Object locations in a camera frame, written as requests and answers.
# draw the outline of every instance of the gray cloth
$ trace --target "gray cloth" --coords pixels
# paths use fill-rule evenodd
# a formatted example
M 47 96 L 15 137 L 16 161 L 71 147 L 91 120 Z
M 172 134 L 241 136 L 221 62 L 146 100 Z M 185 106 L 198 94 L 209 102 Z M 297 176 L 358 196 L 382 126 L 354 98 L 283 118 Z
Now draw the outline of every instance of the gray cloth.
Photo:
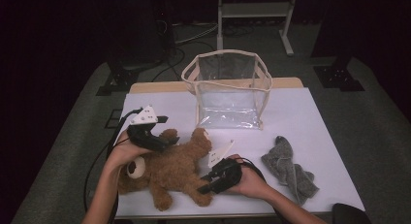
M 293 149 L 284 137 L 275 138 L 274 147 L 261 158 L 279 183 L 290 188 L 300 206 L 319 190 L 313 183 L 314 174 L 304 171 L 299 164 L 293 164 Z

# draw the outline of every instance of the gray floor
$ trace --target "gray floor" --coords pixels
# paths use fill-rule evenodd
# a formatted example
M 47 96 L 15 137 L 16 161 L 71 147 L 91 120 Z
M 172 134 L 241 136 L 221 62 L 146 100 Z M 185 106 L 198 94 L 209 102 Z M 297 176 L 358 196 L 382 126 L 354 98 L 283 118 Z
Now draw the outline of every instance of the gray floor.
M 409 223 L 411 220 L 411 125 L 381 88 L 372 71 L 353 59 L 348 69 L 365 91 L 341 92 L 325 89 L 313 66 L 329 65 L 333 58 L 310 58 L 319 25 L 292 25 L 290 42 L 295 55 L 286 55 L 277 30 L 280 26 L 255 27 L 238 38 L 225 38 L 225 48 L 257 52 L 273 77 L 298 77 L 309 87 L 338 152 L 363 200 L 372 223 Z M 204 28 L 176 28 L 179 40 L 194 36 Z M 215 36 L 199 41 L 215 48 Z M 193 43 L 180 47 L 185 58 L 175 66 L 180 74 L 195 55 L 211 51 L 209 46 Z M 181 58 L 178 51 L 174 64 Z M 161 70 L 143 72 L 141 81 L 151 81 Z M 42 170 L 39 172 L 13 223 L 80 223 L 84 216 L 82 189 L 86 173 L 98 152 L 113 133 L 106 129 L 111 111 L 122 109 L 125 92 L 96 96 L 109 76 L 106 63 L 98 67 L 81 92 L 65 125 L 61 129 Z M 158 80 L 175 80 L 169 70 Z M 104 154 L 94 167 L 87 186 L 92 191 L 104 163 Z M 193 220 L 170 220 L 168 223 L 193 223 Z M 278 223 L 274 218 L 205 219 L 196 223 Z M 135 223 L 155 223 L 139 220 Z

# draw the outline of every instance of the brown fur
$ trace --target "brown fur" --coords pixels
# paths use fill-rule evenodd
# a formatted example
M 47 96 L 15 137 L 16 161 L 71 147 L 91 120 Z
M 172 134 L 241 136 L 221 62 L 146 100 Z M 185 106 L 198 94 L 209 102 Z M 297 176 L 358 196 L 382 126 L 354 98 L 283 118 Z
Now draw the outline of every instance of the brown fur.
M 197 188 L 207 184 L 198 176 L 198 161 L 211 151 L 211 141 L 206 138 L 205 132 L 205 129 L 197 128 L 188 143 L 169 146 L 163 152 L 142 155 L 145 172 L 140 178 L 128 177 L 124 167 L 118 182 L 119 193 L 125 194 L 148 186 L 154 206 L 159 210 L 166 210 L 173 203 L 168 190 L 181 191 L 188 194 L 198 206 L 208 206 L 211 194 L 203 195 L 197 191 Z M 159 137 L 172 140 L 176 136 L 175 129 L 168 129 Z

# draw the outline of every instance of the person's left hand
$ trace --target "person's left hand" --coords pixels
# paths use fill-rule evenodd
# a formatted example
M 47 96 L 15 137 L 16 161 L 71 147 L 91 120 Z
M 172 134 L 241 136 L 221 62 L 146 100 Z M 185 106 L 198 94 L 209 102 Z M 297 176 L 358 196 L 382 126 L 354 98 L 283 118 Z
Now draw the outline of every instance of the person's left hand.
M 121 132 L 118 137 L 116 146 L 112 150 L 108 159 L 108 162 L 113 163 L 114 166 L 126 165 L 136 159 L 139 155 L 152 152 L 152 150 L 133 144 L 128 138 L 127 130 Z

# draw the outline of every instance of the dark background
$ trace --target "dark background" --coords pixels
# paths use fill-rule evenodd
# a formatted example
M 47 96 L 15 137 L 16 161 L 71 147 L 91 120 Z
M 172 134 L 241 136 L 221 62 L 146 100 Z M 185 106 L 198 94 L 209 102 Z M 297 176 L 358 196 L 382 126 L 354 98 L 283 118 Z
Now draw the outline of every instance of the dark background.
M 150 35 L 158 28 L 154 19 L 216 21 L 217 0 L 167 1 L 0 0 L 1 123 L 6 130 L 0 159 L 2 221 L 15 215 L 101 63 L 109 56 L 149 62 L 167 55 L 171 39 Z M 349 43 L 410 120 L 410 0 L 297 1 L 294 23 L 320 20 L 312 56 L 337 55 Z

